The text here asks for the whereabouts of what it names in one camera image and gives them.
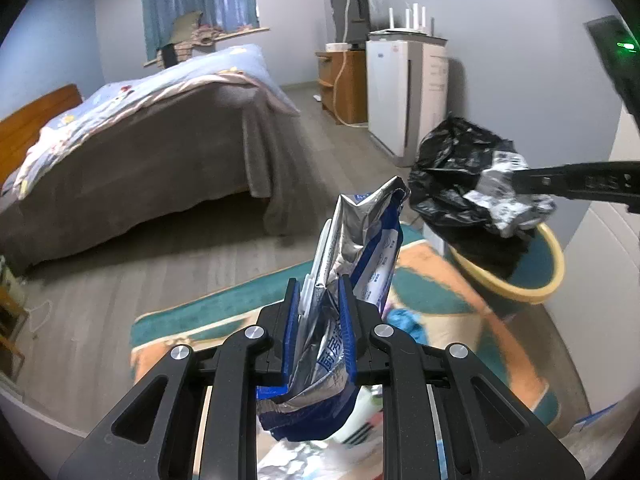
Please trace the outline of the silver printed wrapper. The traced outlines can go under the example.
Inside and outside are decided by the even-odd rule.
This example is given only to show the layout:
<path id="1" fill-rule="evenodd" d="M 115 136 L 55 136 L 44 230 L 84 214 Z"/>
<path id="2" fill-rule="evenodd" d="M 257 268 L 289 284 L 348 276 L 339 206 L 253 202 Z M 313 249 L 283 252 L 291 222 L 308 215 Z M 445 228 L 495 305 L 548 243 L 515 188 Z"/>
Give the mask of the silver printed wrapper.
<path id="1" fill-rule="evenodd" d="M 517 171 L 528 169 L 525 158 L 514 152 L 494 151 L 491 165 L 480 173 L 471 191 L 463 197 L 489 212 L 492 225 L 502 237 L 517 230 L 536 228 L 555 212 L 555 202 L 547 194 L 516 192 L 511 178 Z"/>

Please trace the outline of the black plastic trash bag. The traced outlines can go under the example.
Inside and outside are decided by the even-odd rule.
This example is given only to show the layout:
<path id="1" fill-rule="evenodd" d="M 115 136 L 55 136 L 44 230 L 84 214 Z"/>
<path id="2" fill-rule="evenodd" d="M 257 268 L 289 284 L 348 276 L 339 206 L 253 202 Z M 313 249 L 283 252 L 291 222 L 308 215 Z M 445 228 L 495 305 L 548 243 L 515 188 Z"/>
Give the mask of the black plastic trash bag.
<path id="1" fill-rule="evenodd" d="M 489 210 L 464 197 L 497 150 L 513 153 L 514 143 L 463 118 L 445 118 L 420 144 L 409 174 L 409 204 L 459 255 L 506 280 L 528 252 L 533 232 L 501 236 Z"/>

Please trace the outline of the blue silver foil wrapper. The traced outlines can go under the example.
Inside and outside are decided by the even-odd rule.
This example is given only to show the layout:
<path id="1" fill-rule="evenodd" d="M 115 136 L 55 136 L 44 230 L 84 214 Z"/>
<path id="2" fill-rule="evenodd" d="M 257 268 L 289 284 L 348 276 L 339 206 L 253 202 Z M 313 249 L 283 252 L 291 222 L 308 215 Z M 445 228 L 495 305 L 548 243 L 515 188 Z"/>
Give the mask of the blue silver foil wrapper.
<path id="1" fill-rule="evenodd" d="M 347 307 L 340 279 L 348 278 L 356 299 L 385 307 L 408 195 L 405 181 L 393 177 L 371 193 L 338 196 L 294 299 L 286 384 L 257 393 L 262 429 L 276 440 L 324 440 L 352 414 L 359 392 L 352 381 L 355 343 L 343 327 Z"/>

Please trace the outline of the teal yellow trash bin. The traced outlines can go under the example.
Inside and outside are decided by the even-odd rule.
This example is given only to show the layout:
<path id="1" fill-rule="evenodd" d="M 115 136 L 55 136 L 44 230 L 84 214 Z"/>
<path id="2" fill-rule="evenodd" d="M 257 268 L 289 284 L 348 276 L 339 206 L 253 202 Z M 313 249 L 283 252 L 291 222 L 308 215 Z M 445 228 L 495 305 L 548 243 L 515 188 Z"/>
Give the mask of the teal yellow trash bin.
<path id="1" fill-rule="evenodd" d="M 563 249 L 552 229 L 545 223 L 537 226 L 537 234 L 528 252 L 506 279 L 472 263 L 453 247 L 447 247 L 448 258 L 488 302 L 502 301 L 507 306 L 544 304 L 559 289 L 565 278 Z"/>

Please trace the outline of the teal orange patterned rug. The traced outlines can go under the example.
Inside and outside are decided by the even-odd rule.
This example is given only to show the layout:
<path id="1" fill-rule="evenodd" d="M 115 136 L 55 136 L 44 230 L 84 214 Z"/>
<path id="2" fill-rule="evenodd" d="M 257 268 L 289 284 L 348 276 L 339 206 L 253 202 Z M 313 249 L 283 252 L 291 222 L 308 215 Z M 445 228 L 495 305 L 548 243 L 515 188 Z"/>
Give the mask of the teal orange patterned rug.
<path id="1" fill-rule="evenodd" d="M 528 306 L 502 313 L 418 230 L 402 229 L 388 312 L 417 325 L 431 346 L 466 344 L 551 430 L 565 436 L 589 408 L 546 312 Z M 309 269 L 309 263 L 299 263 L 139 316 L 130 330 L 132 376 L 140 379 L 173 344 L 219 344 L 255 322 L 260 308 L 283 297 L 290 278 L 303 278 Z"/>

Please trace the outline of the wooden side table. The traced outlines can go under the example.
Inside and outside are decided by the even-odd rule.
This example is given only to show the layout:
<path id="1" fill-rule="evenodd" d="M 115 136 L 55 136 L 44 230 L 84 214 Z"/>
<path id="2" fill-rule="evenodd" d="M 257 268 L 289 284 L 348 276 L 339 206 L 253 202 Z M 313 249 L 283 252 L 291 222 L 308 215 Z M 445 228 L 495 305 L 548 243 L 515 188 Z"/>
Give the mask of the wooden side table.
<path id="1" fill-rule="evenodd" d="M 16 341 L 28 319 L 27 296 L 23 283 L 14 276 L 4 257 L 1 257 L 0 278 L 1 374 L 15 382 L 25 362 Z"/>

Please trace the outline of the white wifi router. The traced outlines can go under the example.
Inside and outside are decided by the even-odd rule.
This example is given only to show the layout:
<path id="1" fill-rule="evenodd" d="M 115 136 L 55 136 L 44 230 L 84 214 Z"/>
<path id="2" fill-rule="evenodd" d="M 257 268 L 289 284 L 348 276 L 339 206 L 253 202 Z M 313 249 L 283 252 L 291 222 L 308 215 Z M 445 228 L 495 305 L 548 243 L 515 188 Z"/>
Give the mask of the white wifi router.
<path id="1" fill-rule="evenodd" d="M 436 34 L 435 18 L 426 6 L 413 3 L 403 9 L 389 6 L 383 14 L 383 21 L 370 32 L 371 39 L 392 39 L 446 42 Z"/>

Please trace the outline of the white air purifier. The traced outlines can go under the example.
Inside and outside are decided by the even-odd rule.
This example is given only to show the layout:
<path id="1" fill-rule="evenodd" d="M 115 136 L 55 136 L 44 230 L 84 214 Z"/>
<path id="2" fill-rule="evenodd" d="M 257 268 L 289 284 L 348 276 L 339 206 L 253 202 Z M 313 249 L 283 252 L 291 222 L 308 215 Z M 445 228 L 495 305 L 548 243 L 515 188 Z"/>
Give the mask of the white air purifier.
<path id="1" fill-rule="evenodd" d="M 410 167 L 424 138 L 446 116 L 447 41 L 383 30 L 366 47 L 368 129 L 398 167 Z"/>

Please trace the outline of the black monitor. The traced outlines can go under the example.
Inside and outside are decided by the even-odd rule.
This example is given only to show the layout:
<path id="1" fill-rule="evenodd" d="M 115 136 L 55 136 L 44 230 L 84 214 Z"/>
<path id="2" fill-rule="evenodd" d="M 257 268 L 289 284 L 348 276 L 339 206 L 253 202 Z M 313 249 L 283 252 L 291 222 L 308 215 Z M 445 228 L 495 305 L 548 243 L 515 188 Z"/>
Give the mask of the black monitor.
<path id="1" fill-rule="evenodd" d="M 364 50 L 371 31 L 369 0 L 330 0 L 335 40 Z"/>

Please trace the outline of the wooden cabinet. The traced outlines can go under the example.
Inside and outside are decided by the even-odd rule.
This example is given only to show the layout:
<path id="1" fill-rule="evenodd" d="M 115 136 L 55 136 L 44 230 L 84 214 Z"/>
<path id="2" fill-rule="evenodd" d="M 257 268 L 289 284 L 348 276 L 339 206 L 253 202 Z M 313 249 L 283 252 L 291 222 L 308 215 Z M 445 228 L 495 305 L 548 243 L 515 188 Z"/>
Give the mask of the wooden cabinet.
<path id="1" fill-rule="evenodd" d="M 336 122 L 368 120 L 367 62 L 363 50 L 317 52 L 321 105 Z"/>

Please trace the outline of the bed with grey blanket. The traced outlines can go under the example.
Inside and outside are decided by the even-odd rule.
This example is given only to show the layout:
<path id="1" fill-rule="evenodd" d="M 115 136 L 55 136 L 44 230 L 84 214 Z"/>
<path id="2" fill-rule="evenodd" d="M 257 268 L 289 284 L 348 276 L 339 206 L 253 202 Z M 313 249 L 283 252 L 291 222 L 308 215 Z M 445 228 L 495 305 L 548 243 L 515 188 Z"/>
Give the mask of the bed with grey blanket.
<path id="1" fill-rule="evenodd" d="M 307 232 L 328 200 L 317 177 L 296 112 L 251 84 L 206 84 L 95 134 L 25 197 L 2 197 L 1 253 L 22 274 L 242 192 L 266 201 L 268 234 Z"/>

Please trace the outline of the wooden headboard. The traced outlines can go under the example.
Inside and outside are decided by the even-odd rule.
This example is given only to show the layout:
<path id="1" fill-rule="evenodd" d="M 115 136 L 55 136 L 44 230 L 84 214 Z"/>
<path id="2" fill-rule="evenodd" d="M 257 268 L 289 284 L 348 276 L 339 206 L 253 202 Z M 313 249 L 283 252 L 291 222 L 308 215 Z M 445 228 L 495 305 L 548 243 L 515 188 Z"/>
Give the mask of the wooden headboard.
<path id="1" fill-rule="evenodd" d="M 24 162 L 28 149 L 49 120 L 82 103 L 76 84 L 66 84 L 23 106 L 0 124 L 1 182 Z"/>

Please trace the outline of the light blue quilt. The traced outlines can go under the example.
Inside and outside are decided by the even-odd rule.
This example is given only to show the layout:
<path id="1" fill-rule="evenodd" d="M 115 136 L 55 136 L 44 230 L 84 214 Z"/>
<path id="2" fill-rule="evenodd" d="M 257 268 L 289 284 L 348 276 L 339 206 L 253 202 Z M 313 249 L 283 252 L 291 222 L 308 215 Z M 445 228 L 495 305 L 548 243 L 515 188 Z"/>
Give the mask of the light blue quilt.
<path id="1" fill-rule="evenodd" d="M 3 170 L 2 194 L 22 200 L 53 166 L 81 144 L 125 118 L 206 84 L 248 84 L 267 92 L 269 106 L 296 116 L 298 108 L 273 81 L 256 44 L 241 44 L 199 55 L 140 79 L 104 84 L 88 99 L 52 112 L 40 126 L 31 122 L 25 154 L 10 171 Z"/>

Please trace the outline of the blue window curtain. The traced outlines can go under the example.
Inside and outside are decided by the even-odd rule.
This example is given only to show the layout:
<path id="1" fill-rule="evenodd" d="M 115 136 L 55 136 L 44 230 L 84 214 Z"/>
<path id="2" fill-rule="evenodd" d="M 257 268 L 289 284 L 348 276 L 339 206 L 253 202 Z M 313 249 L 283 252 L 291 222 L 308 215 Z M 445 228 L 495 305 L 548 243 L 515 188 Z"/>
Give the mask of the blue window curtain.
<path id="1" fill-rule="evenodd" d="M 200 23 L 237 32 L 259 25 L 257 0 L 141 0 L 145 53 L 148 58 L 171 42 L 172 28 L 180 16 L 196 12 Z"/>

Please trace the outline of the stuffed toys on sill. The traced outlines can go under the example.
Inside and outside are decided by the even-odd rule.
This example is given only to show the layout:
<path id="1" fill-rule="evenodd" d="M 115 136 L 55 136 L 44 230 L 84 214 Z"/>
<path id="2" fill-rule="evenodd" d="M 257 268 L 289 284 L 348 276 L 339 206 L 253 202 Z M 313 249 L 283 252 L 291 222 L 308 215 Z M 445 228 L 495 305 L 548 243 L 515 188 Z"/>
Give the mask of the stuffed toys on sill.
<path id="1" fill-rule="evenodd" d="M 241 25 L 233 32 L 225 32 L 218 25 L 203 24 L 202 16 L 202 12 L 195 11 L 176 18 L 169 39 L 156 50 L 150 64 L 158 68 L 174 66 L 192 58 L 195 48 L 213 48 L 217 42 L 262 31 L 259 26 Z"/>

